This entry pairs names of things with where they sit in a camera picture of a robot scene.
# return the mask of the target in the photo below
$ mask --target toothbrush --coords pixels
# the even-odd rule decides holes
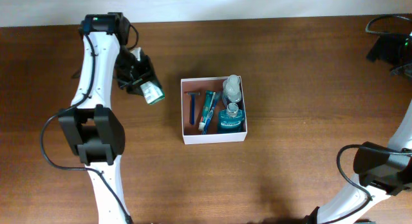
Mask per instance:
[[[221,92],[217,92],[214,96],[214,100],[213,100],[213,104],[211,107],[211,110],[209,111],[209,113],[207,114],[207,119],[206,119],[206,124],[205,124],[205,128],[203,129],[203,131],[201,132],[202,135],[206,135],[207,133],[207,129],[209,127],[209,124],[211,123],[212,117],[213,117],[213,113],[214,113],[214,109],[216,108],[216,104],[218,103],[219,99],[220,99],[220,95]]]

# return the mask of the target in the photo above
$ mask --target blue bottle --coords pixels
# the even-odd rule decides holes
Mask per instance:
[[[239,109],[236,103],[230,103],[226,110],[219,112],[218,133],[238,133],[242,131],[243,111]]]

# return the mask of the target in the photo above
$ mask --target clear bottle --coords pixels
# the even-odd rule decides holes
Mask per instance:
[[[236,75],[231,75],[223,82],[223,104],[238,103],[242,100],[242,92],[240,91],[240,79]]]
[[[236,103],[230,103],[226,110],[219,112],[218,133],[238,133],[242,131],[243,111],[239,109]]]

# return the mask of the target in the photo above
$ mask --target cardboard box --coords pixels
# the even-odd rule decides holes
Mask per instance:
[[[240,90],[242,92],[242,101],[239,104],[239,109],[245,112],[245,121],[243,130],[240,133],[217,134],[218,132],[218,113],[222,109],[226,109],[222,99],[217,103],[214,110],[213,118],[207,130],[207,135],[201,135],[199,131],[199,121],[201,119],[201,111],[205,102],[205,92],[223,91],[223,81],[228,77],[211,77],[198,79],[182,79],[180,81],[180,96],[182,101],[182,135],[185,144],[208,144],[208,143],[223,143],[223,142],[240,142],[244,141],[247,134],[247,118],[245,109],[245,98],[243,96],[242,80],[240,78]],[[191,110],[191,96],[186,92],[200,92],[196,96],[196,105],[194,110],[194,125],[189,123]]]

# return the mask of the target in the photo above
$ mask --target wood grain surface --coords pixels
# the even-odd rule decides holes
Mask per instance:
[[[371,16],[136,24],[166,98],[113,85],[126,130],[122,178],[136,223],[247,223],[302,218],[345,184],[337,151],[386,145],[411,101],[411,83],[365,59]],[[408,30],[403,23],[384,23]],[[39,149],[46,119],[67,107],[82,65],[77,26],[0,28],[0,223],[97,223],[86,173],[50,167]],[[180,79],[242,76],[248,135],[242,143],[184,145]],[[58,123],[46,150],[81,166]],[[342,159],[352,173],[354,151]],[[383,201],[365,218],[411,223],[412,195]]]

